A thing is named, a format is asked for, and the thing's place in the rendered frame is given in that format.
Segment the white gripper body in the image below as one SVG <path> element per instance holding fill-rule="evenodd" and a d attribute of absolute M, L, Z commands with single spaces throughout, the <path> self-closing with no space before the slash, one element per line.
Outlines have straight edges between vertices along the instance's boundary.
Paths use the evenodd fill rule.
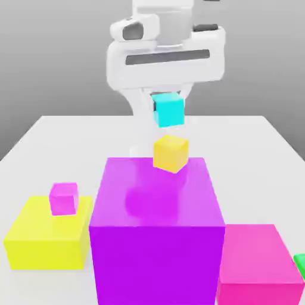
<path fill-rule="evenodd" d="M 115 91 L 181 87 L 220 80 L 225 72 L 224 28 L 192 32 L 178 45 L 156 41 L 112 42 L 107 50 L 107 82 Z"/>

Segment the large pink box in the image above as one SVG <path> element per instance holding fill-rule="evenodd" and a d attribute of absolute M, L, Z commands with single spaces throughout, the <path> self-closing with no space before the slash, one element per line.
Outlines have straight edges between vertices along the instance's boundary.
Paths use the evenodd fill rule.
<path fill-rule="evenodd" d="M 217 305 L 299 305 L 304 288 L 274 225 L 226 225 Z"/>

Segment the large purple box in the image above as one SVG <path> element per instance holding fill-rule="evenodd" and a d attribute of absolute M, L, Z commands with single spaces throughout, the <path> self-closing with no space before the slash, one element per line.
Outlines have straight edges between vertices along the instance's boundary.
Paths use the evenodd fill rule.
<path fill-rule="evenodd" d="M 203 158 L 109 158 L 89 234 L 98 305 L 214 305 L 225 223 Z"/>

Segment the small magenta cube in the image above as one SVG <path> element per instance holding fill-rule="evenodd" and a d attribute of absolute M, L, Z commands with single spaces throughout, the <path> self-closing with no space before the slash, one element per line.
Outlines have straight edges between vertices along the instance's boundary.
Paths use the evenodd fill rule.
<path fill-rule="evenodd" d="M 49 203 L 53 216 L 76 214 L 79 205 L 77 183 L 54 183 L 49 193 Z"/>

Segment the large yellow box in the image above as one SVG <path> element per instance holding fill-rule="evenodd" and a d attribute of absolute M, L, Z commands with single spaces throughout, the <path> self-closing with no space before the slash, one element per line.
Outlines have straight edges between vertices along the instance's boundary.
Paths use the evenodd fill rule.
<path fill-rule="evenodd" d="M 4 238 L 12 270 L 81 270 L 90 246 L 90 196 L 75 215 L 53 216 L 47 196 L 32 196 Z"/>

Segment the small green cube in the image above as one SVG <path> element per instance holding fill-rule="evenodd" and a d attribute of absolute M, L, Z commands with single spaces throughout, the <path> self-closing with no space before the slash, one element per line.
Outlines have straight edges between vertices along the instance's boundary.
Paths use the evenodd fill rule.
<path fill-rule="evenodd" d="M 293 261 L 305 281 L 305 254 L 295 254 L 293 256 Z"/>

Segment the small yellow cube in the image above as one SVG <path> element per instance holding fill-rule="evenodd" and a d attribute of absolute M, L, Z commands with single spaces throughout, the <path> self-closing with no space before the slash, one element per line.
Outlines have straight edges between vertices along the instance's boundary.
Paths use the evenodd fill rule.
<path fill-rule="evenodd" d="M 179 172 L 188 162 L 189 141 L 164 135 L 154 143 L 153 166 L 171 173 Z"/>

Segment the small cyan cube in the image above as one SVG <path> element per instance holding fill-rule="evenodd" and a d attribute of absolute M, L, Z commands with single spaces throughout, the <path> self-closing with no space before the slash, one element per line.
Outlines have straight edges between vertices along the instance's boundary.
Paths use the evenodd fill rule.
<path fill-rule="evenodd" d="M 158 127 L 184 124 L 184 99 L 177 92 L 154 94 L 151 98 L 154 102 L 154 120 Z"/>

